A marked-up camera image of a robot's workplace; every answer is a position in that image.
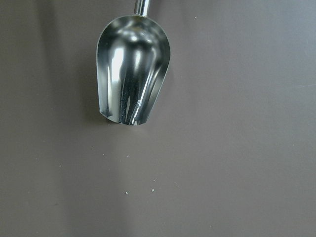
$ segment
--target cylindrical handle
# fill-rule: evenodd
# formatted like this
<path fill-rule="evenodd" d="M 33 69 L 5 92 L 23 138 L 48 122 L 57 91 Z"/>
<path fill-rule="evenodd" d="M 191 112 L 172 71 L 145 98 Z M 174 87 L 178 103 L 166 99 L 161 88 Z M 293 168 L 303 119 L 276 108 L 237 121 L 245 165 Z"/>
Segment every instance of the cylindrical handle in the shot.
<path fill-rule="evenodd" d="M 147 16 L 150 0 L 136 0 L 134 13 Z"/>

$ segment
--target scoop handle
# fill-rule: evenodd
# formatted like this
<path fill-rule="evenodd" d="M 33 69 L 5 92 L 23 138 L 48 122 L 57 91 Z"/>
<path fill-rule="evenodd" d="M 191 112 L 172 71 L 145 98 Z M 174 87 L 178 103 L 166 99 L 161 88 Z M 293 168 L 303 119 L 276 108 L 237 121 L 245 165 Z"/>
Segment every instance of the scoop handle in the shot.
<path fill-rule="evenodd" d="M 134 13 L 141 16 L 147 16 L 150 1 L 151 0 L 136 0 Z"/>

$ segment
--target brown surface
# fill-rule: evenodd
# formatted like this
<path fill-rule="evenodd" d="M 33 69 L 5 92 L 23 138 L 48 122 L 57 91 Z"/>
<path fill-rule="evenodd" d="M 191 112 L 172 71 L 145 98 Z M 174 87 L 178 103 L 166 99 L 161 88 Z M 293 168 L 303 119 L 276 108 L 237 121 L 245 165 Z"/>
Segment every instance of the brown surface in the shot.
<path fill-rule="evenodd" d="M 315 2 L 154 1 L 171 64 L 128 127 L 95 47 L 133 7 L 0 2 L 0 236 L 315 237 Z"/>

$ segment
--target metal scoop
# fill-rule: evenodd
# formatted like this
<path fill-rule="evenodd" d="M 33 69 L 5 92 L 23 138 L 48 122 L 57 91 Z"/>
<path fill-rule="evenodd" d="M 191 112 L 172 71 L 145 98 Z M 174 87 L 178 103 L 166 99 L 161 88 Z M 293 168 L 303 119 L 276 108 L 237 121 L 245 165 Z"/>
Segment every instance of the metal scoop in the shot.
<path fill-rule="evenodd" d="M 170 61 L 160 25 L 147 17 L 150 0 L 137 0 L 134 14 L 119 17 L 102 32 L 97 46 L 100 113 L 109 120 L 145 123 Z"/>

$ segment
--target stainless steel scoop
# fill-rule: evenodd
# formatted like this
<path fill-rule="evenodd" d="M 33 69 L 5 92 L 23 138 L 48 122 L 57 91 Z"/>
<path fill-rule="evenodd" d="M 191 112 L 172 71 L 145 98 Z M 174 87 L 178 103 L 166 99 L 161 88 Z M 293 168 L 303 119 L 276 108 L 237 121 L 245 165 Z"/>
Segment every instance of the stainless steel scoop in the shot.
<path fill-rule="evenodd" d="M 137 0 L 135 14 L 109 23 L 97 46 L 100 113 L 109 120 L 145 123 L 170 61 L 170 46 L 160 25 L 147 17 L 150 0 Z"/>

